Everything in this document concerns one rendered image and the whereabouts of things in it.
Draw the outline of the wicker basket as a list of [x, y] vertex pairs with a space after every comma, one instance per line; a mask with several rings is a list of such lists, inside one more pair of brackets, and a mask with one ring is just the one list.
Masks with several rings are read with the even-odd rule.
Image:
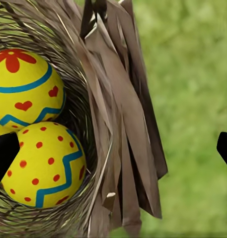
[[[63, 111], [54, 122], [71, 130], [88, 160], [97, 150], [81, 189], [56, 207], [19, 209], [22, 204], [0, 192], [11, 209], [0, 211], [0, 238], [110, 238], [124, 227], [138, 238], [140, 207], [162, 220], [158, 181], [169, 171], [151, 102], [148, 76], [132, 0], [0, 0], [0, 51], [20, 48], [46, 59], [66, 88]], [[47, 31], [47, 27], [54, 34]], [[18, 45], [10, 42], [17, 42]], [[89, 99], [87, 109], [78, 100]], [[91, 143], [78, 115], [88, 113]], [[64, 115], [70, 116], [73, 128]], [[81, 114], [82, 115], [82, 114]], [[92, 143], [93, 132], [95, 143]], [[89, 159], [89, 161], [90, 161]], [[4, 191], [2, 183], [0, 189]], [[22, 215], [13, 216], [11, 212]], [[31, 216], [32, 218], [19, 218]], [[14, 220], [8, 218], [14, 217]], [[8, 222], [19, 223], [11, 225]]]

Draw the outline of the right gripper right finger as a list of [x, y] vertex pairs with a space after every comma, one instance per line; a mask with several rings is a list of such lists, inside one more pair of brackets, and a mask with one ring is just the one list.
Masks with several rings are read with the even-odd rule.
[[227, 132], [220, 133], [217, 150], [227, 164]]

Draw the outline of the easter egg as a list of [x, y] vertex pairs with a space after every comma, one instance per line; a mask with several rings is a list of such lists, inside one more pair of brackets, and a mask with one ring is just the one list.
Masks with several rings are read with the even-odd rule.
[[0, 51], [0, 125], [19, 133], [54, 121], [65, 102], [64, 82], [46, 59], [20, 48]]
[[12, 132], [18, 133], [18, 130], [0, 125], [0, 135], [5, 135], [7, 133], [12, 133]]
[[37, 209], [72, 199], [86, 175], [86, 156], [76, 135], [46, 121], [26, 126], [17, 137], [20, 150], [1, 180], [10, 198]]

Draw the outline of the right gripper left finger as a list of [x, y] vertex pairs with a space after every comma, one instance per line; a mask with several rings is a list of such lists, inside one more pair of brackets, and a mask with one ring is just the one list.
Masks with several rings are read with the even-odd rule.
[[0, 182], [20, 150], [15, 132], [0, 135]]

